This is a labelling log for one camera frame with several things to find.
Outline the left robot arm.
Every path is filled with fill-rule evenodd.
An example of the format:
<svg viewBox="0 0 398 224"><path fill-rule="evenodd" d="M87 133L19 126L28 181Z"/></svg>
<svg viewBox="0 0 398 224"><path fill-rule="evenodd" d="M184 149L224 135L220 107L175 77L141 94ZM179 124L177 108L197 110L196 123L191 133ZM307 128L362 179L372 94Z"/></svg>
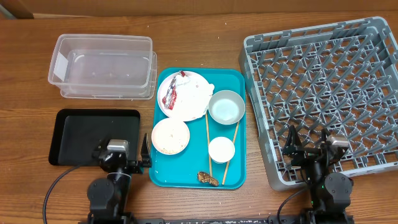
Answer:
<svg viewBox="0 0 398 224"><path fill-rule="evenodd" d="M92 181L87 189L90 212L87 223L138 223L131 212L125 211L131 180L134 174L143 174L152 167L147 135L141 147L140 161L131 160L129 142L121 139L105 139L92 153L105 178Z"/></svg>

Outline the white napkin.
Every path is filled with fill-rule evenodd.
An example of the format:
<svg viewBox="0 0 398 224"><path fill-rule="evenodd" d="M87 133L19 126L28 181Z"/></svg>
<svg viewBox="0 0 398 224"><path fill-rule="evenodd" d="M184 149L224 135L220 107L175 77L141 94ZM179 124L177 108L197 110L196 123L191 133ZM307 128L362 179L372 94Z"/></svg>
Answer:
<svg viewBox="0 0 398 224"><path fill-rule="evenodd" d="M182 121L201 118L208 109L215 86L196 76L177 77L177 99L173 112Z"/></svg>

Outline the small white cup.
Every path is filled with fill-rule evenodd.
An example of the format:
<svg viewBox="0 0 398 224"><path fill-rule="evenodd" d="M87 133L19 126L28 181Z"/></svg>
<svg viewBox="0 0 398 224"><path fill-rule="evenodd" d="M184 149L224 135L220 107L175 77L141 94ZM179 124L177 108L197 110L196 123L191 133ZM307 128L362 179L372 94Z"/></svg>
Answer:
<svg viewBox="0 0 398 224"><path fill-rule="evenodd" d="M208 153L215 163L223 164L234 157L235 146L232 140L226 137L217 137L210 141Z"/></svg>

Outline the small white plate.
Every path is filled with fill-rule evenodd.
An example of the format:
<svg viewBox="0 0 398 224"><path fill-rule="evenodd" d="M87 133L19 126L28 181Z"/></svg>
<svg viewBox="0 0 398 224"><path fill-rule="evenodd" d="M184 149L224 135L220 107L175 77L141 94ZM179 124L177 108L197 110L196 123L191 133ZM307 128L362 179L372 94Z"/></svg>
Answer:
<svg viewBox="0 0 398 224"><path fill-rule="evenodd" d="M188 146L190 131L183 121L165 118L154 126L151 140L155 149L160 153L175 155Z"/></svg>

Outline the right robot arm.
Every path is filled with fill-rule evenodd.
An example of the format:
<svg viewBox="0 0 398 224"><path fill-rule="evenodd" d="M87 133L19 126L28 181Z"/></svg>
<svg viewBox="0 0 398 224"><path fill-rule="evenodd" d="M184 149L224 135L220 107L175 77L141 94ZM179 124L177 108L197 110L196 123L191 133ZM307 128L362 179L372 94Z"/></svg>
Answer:
<svg viewBox="0 0 398 224"><path fill-rule="evenodd" d="M341 172L331 172L330 166L336 164L349 149L349 141L341 135L332 135L322 129L320 145L317 148L305 147L295 126L289 127L288 137L282 153L291 158L290 165L300 167L306 187L282 202L277 211L279 223L353 223L353 217L346 214L350 206L350 195L354 182ZM284 205L292 198L310 192L310 208L304 208L299 215L281 217Z"/></svg>

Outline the red snack wrapper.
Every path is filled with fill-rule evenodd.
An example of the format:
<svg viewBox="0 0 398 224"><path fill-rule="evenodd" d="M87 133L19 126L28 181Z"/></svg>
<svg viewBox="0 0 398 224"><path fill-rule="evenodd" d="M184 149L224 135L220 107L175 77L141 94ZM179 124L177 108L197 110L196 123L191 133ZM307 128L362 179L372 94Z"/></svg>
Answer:
<svg viewBox="0 0 398 224"><path fill-rule="evenodd" d="M176 91L176 84L177 84L177 77L185 77L186 74L184 71L180 70L176 76L173 77L170 85L167 89L166 95L163 97L162 102L166 109L173 110L175 101L177 99L177 91Z"/></svg>

